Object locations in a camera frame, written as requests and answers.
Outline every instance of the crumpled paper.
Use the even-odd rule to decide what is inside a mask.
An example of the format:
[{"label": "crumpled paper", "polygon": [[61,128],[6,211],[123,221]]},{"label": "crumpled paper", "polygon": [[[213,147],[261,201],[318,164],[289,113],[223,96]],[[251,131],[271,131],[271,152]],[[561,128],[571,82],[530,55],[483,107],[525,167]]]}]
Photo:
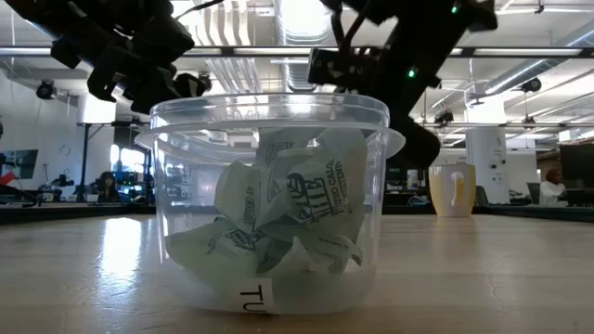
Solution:
[{"label": "crumpled paper", "polygon": [[218,181],[214,206],[225,218],[168,236],[171,258],[214,284],[361,265],[366,140],[357,129],[322,130],[260,131],[256,163],[234,162]]}]

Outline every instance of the clear plastic container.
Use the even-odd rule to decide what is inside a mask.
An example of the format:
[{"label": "clear plastic container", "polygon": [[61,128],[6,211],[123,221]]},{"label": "clear plastic container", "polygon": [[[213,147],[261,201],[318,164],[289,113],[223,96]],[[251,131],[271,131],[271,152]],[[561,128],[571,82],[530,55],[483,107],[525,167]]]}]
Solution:
[{"label": "clear plastic container", "polygon": [[366,96],[161,103],[136,142],[155,160],[161,277],[187,303],[324,314],[373,286],[385,161],[405,144]]}]

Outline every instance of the wooden table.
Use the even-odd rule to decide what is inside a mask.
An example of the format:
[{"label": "wooden table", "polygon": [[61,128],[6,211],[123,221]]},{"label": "wooden table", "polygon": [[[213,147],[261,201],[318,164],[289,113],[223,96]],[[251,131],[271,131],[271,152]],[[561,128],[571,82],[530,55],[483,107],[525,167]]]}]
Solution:
[{"label": "wooden table", "polygon": [[0,333],[594,333],[594,225],[385,217],[365,305],[323,316],[182,306],[154,219],[0,227]]}]

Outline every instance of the white mug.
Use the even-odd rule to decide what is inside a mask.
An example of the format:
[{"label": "white mug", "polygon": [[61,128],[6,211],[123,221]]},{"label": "white mug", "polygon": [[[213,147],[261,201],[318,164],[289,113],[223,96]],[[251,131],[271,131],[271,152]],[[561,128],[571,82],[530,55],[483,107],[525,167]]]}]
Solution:
[{"label": "white mug", "polygon": [[433,207],[440,217],[468,217],[476,197],[474,165],[459,163],[432,166],[429,187]]}]

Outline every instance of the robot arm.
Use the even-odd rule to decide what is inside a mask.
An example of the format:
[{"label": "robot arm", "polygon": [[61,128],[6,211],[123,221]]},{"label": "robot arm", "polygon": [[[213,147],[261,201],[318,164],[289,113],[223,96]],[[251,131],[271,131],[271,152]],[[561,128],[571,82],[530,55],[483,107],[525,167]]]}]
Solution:
[{"label": "robot arm", "polygon": [[[213,0],[203,6],[215,5]],[[414,123],[408,113],[436,76],[467,30],[497,28],[494,0],[321,0],[334,11],[338,52],[314,49],[312,84],[336,84],[384,102],[390,126],[407,144],[398,154],[420,168],[439,153],[437,138]],[[132,110],[149,113],[152,106],[180,97],[201,96],[211,87],[207,76],[181,74],[172,64],[194,46],[185,28],[171,17],[169,0],[6,0],[24,19],[51,35],[51,56],[74,69],[81,61],[94,67],[89,92],[106,101],[116,85],[132,100]],[[351,29],[341,25],[342,3],[359,13]],[[351,41],[365,19],[398,23],[382,49],[355,53]]]}]

